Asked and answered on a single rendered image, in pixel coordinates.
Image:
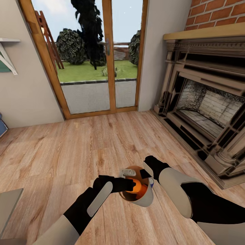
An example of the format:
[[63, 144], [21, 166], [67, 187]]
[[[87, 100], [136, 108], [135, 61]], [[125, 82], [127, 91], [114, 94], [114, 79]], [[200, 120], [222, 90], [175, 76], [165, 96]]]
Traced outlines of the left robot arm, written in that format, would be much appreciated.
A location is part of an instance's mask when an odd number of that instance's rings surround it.
[[99, 175], [72, 206], [32, 245], [75, 245], [91, 219], [111, 193], [133, 191], [132, 169], [120, 169], [118, 177]]

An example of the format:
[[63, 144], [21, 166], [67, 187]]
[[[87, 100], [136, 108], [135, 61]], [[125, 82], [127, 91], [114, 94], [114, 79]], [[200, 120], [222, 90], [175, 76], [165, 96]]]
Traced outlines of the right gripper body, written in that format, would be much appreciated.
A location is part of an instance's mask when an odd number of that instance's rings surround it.
[[145, 169], [140, 170], [140, 173], [141, 173], [142, 179], [146, 179], [146, 178], [151, 177], [151, 176], [145, 171]]

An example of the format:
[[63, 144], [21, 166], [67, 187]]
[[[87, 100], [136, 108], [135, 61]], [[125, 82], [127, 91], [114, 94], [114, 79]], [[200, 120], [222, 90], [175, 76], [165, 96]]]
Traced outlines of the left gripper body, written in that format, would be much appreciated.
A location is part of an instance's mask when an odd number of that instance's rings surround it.
[[122, 191], [133, 191], [133, 179], [125, 179], [125, 178], [119, 178], [117, 179], [120, 181], [120, 188], [119, 191], [117, 192], [122, 192]]

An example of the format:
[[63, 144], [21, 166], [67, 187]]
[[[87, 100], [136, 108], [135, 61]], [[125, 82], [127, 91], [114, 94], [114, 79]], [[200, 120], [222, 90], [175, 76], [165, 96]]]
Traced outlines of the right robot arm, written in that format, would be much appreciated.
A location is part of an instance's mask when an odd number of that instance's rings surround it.
[[180, 214], [191, 218], [215, 245], [245, 245], [245, 208], [216, 195], [200, 180], [153, 156], [143, 161], [142, 179], [152, 177], [166, 191]]

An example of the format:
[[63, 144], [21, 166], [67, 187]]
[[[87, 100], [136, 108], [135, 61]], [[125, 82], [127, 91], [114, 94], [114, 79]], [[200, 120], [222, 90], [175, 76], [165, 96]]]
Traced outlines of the trash can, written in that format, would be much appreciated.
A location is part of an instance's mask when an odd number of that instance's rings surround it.
[[[126, 179], [134, 178], [136, 180], [139, 180], [141, 182], [141, 189], [137, 193], [128, 193], [127, 191], [119, 192], [121, 198], [123, 198], [125, 201], [131, 202], [133, 204], [136, 204], [136, 205], [139, 205], [142, 207], [151, 206], [153, 203], [153, 200], [154, 200], [154, 194], [152, 191], [152, 187], [151, 187], [149, 178], [142, 179], [142, 177], [141, 177], [140, 170], [143, 170], [143, 168], [139, 167], [139, 166], [129, 166], [126, 169], [132, 169], [136, 172], [135, 176], [125, 175], [125, 177], [126, 177]], [[137, 194], [142, 190], [143, 184], [147, 185], [148, 189], [141, 199], [136, 200], [135, 198], [136, 198]]]

